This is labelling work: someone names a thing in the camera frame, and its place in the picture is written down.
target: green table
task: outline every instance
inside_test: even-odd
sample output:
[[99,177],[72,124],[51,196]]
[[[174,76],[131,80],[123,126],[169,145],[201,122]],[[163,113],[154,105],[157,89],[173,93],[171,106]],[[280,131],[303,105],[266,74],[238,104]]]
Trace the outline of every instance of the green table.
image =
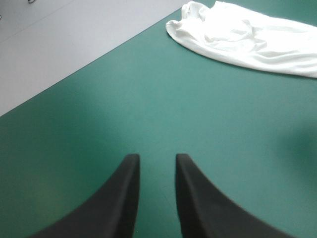
[[[317,25],[315,0],[232,2]],[[165,31],[179,18],[0,117],[1,238],[25,237],[72,211],[127,153],[141,155],[135,238],[181,237],[176,153],[189,153],[252,214],[316,237],[317,81],[195,54]]]

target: white towel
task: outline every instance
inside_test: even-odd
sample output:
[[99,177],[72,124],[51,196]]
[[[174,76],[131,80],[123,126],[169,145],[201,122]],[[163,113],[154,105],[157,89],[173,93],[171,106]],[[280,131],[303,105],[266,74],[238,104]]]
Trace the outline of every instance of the white towel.
[[216,1],[190,1],[166,24],[178,43],[206,57],[258,70],[317,77],[317,27]]

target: black curved edge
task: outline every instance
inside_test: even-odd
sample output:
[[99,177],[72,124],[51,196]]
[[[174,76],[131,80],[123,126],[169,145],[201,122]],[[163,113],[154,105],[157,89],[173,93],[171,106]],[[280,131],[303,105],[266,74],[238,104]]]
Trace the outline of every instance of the black curved edge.
[[140,157],[127,155],[85,203],[30,238],[130,238],[138,211]]
[[229,200],[187,154],[176,155],[175,187],[184,238],[291,238]]

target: gray floor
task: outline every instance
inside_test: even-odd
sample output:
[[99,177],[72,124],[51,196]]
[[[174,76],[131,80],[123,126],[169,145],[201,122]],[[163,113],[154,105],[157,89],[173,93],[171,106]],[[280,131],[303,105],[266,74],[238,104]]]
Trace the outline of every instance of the gray floor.
[[188,0],[0,0],[0,116]]

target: white cloth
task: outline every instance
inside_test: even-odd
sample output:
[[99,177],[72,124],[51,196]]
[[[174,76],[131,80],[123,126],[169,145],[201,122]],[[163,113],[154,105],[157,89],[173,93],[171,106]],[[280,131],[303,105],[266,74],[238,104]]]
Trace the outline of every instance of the white cloth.
[[178,43],[206,57],[258,70],[317,77],[317,27],[216,1],[190,1],[166,24]]

